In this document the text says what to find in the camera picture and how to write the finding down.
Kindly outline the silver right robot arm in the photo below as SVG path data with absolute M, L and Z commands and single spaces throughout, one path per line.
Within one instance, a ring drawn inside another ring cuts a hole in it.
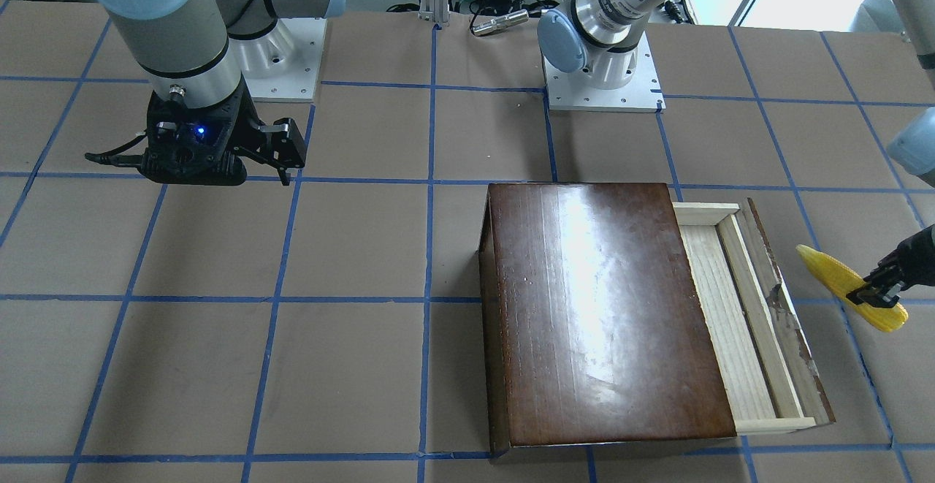
M 153 90 L 144 130 L 88 161 L 176 186 L 240 186 L 246 159 L 287 186 L 289 170 L 305 166 L 295 120 L 264 123 L 248 80 L 299 60 L 285 20 L 337 17 L 346 0 L 97 1 Z

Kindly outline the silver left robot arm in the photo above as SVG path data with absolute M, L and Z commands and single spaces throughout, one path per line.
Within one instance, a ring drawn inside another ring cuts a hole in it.
M 933 104 L 905 36 L 854 31 L 864 0 L 689 0 L 647 30 L 665 109 L 551 111 L 557 181 L 664 181 L 755 201 L 796 300 L 830 303 L 795 247 L 867 273 L 933 223 L 933 191 L 886 145 Z

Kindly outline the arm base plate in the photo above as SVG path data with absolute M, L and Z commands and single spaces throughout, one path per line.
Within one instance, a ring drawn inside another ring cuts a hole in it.
M 327 19 L 280 19 L 266 36 L 231 40 L 254 101 L 314 101 L 327 26 Z
M 645 34 L 635 49 L 606 51 L 585 70 L 564 73 L 548 61 L 544 69 L 552 110 L 661 113 L 667 107 Z

